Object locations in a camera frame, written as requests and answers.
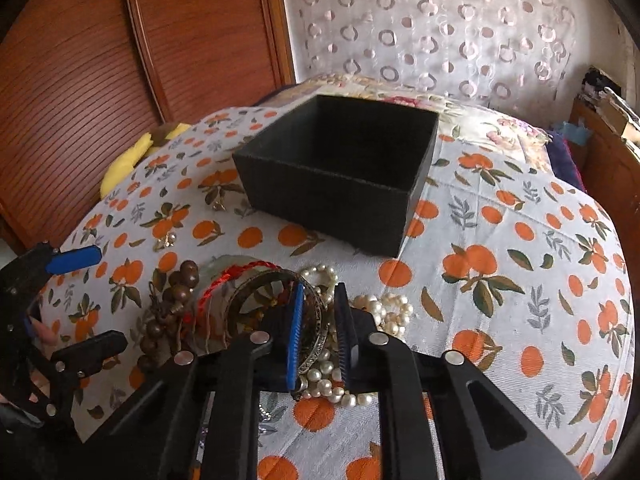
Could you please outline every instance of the yellow plush toy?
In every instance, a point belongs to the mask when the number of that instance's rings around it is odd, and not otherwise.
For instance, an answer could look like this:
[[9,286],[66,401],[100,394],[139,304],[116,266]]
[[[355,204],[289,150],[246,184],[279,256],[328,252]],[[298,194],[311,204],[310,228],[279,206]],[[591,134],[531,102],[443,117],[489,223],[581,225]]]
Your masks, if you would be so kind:
[[144,134],[126,152],[114,160],[107,169],[100,184],[100,198],[106,197],[133,169],[150,155],[178,135],[188,130],[190,124],[168,123],[153,128]]

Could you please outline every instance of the red string bracelet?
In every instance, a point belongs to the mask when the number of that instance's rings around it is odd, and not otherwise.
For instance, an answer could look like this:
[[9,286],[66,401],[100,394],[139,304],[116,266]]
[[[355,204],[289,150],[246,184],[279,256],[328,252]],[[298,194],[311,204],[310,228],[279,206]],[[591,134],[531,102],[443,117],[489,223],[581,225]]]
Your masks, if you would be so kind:
[[[220,277],[214,280],[213,282],[211,282],[211,285],[209,285],[207,287],[207,290],[204,291],[202,297],[198,300],[198,314],[204,311],[204,305],[207,302],[207,300],[211,297],[214,290],[216,290],[220,285],[228,282],[229,280],[238,279],[240,276],[242,276],[242,274],[247,272],[249,269],[253,269],[254,267],[267,267],[269,269],[280,268],[276,264],[272,264],[271,262],[264,262],[261,260],[257,262],[248,263],[244,266],[232,265],[228,269],[225,269],[224,272],[220,275]],[[185,314],[182,319],[185,323],[190,323],[191,314],[190,313]]]

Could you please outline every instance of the wooden cabinet door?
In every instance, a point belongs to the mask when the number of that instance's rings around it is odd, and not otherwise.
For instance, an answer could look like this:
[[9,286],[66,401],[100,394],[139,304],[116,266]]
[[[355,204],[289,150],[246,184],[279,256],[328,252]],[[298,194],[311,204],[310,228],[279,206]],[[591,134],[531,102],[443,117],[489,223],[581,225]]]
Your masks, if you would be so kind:
[[129,0],[166,121],[193,123],[280,86],[263,0]]

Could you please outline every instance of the blue handle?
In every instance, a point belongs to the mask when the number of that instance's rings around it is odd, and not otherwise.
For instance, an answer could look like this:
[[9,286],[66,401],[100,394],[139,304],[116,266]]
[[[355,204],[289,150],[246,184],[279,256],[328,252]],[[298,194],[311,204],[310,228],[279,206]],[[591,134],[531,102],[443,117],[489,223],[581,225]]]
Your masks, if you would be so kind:
[[49,274],[66,274],[99,264],[102,259],[100,247],[91,245],[54,256],[45,267]]

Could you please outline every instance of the pearl necklace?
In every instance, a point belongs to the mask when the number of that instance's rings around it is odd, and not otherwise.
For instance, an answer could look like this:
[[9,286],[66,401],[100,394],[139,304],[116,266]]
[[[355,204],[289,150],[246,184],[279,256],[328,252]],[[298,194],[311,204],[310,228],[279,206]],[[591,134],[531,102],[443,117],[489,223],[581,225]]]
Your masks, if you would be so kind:
[[[333,291],[338,284],[338,275],[333,267],[318,265],[300,271],[308,282],[312,282],[316,292],[324,301],[327,309],[334,302]],[[356,296],[353,306],[369,312],[376,323],[376,329],[403,340],[404,332],[414,312],[413,306],[404,295],[387,292],[380,300],[372,294]],[[391,311],[397,308],[398,313]],[[333,320],[329,323],[329,336],[318,359],[304,375],[300,375],[302,398],[325,397],[332,404],[345,408],[356,405],[369,406],[373,400],[371,394],[353,395],[342,387],[342,373],[338,364],[338,338]]]

